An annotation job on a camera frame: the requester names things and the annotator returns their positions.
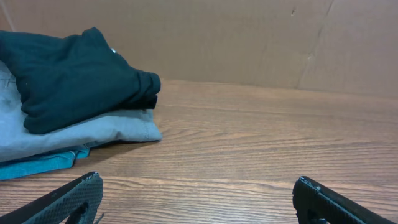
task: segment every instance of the fabric fold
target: fabric fold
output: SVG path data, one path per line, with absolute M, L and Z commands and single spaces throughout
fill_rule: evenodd
M 153 109 L 159 76 L 137 70 L 91 28 L 66 38 L 0 31 L 0 60 L 16 77 L 23 125 L 46 134 L 119 109 Z
M 15 78 L 0 62 L 0 180 L 69 168 L 91 147 L 113 141 L 160 141 L 152 110 L 116 110 L 47 134 L 23 127 L 27 116 Z

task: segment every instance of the wood grain surface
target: wood grain surface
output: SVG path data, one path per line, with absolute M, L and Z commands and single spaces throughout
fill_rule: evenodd
M 103 223 L 298 223 L 301 175 L 398 222 L 397 121 L 392 99 L 163 80 L 161 142 L 0 182 L 0 215 L 95 170 Z

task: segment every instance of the stack of clothes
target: stack of clothes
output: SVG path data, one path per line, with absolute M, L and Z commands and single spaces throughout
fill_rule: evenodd
M 69 168 L 92 147 L 162 138 L 158 75 L 88 29 L 66 38 L 0 31 L 0 180 Z

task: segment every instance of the brown cardboard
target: brown cardboard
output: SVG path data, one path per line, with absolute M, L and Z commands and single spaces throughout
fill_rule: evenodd
M 18 31 L 96 26 L 163 78 L 297 87 L 331 0 L 3 0 Z
M 398 2 L 335 0 L 300 88 L 398 97 Z
M 0 0 L 0 30 L 11 31 L 11 26 L 7 21 L 5 8 L 3 8 Z

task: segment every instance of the dark green shirt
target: dark green shirt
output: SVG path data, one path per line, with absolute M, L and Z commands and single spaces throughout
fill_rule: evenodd
M 96 28 L 63 39 L 0 31 L 0 60 L 16 77 L 34 134 L 111 110 L 152 109 L 160 91 L 158 75 L 130 67 Z

